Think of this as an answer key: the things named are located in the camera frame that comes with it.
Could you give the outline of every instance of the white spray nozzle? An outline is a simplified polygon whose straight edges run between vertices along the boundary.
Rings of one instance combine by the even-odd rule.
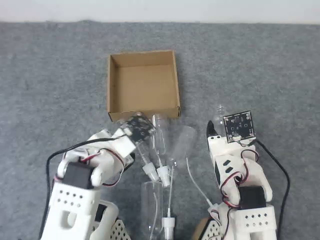
[[[173,240],[174,239],[174,228],[175,228],[175,218],[174,217],[163,217],[162,226],[164,229],[164,239]]]
[[[149,162],[148,164],[143,166],[143,171],[145,174],[149,176],[152,182],[157,182],[159,180],[159,176],[157,174],[155,165],[152,162]]]
[[[163,186],[166,188],[170,185],[170,170],[168,166],[161,166],[157,170],[158,175],[162,181]]]

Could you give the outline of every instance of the cardboard box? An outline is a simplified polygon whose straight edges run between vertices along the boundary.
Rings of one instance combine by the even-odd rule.
[[[107,111],[111,120],[133,112],[177,118],[180,98],[172,50],[111,54],[108,61]]]

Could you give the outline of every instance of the circuit board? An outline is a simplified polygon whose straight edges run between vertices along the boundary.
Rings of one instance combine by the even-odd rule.
[[[135,145],[139,145],[155,131],[153,124],[141,112],[131,116],[120,128]]]
[[[225,135],[228,143],[255,137],[251,111],[243,111],[223,117]]]

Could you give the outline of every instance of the white wall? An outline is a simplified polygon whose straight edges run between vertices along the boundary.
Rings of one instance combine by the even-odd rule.
[[[320,0],[0,0],[6,22],[320,23]]]

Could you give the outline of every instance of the clear plastic bottle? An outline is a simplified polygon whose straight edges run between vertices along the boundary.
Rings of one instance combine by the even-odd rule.
[[[144,143],[139,144],[136,148],[141,157],[143,171],[145,172],[145,174],[148,175],[151,181],[153,182],[158,181],[159,176],[157,174],[157,170],[155,168],[155,165],[150,161],[150,158],[149,158],[149,151],[148,151],[149,149],[145,146]]]
[[[151,136],[150,146],[162,157],[168,152],[169,147],[169,120],[161,114],[154,114],[151,121],[155,127],[155,133]]]
[[[148,181],[141,185],[141,232],[146,240],[156,240],[162,231],[163,185]]]
[[[225,125],[224,125],[224,116],[227,114],[226,108],[217,104],[214,110],[213,124],[215,131],[222,137],[226,136]]]
[[[175,139],[172,153],[169,157],[169,166],[174,167],[175,177],[180,169],[184,169],[186,166],[186,157],[191,153],[196,138],[196,130],[184,125],[181,127],[179,136]]]

